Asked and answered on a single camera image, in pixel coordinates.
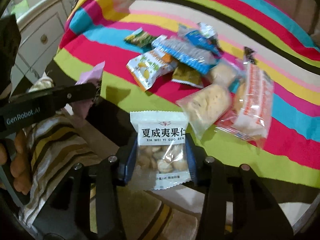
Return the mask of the left hand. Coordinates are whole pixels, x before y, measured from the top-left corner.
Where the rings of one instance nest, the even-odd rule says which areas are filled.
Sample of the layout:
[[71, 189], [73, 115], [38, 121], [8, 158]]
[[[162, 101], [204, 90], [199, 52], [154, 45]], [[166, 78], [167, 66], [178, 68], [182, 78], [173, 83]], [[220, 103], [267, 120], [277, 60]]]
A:
[[27, 141], [23, 130], [16, 134], [14, 145], [16, 155], [11, 162], [10, 170], [14, 177], [14, 188], [27, 195], [31, 189], [30, 163], [28, 160]]

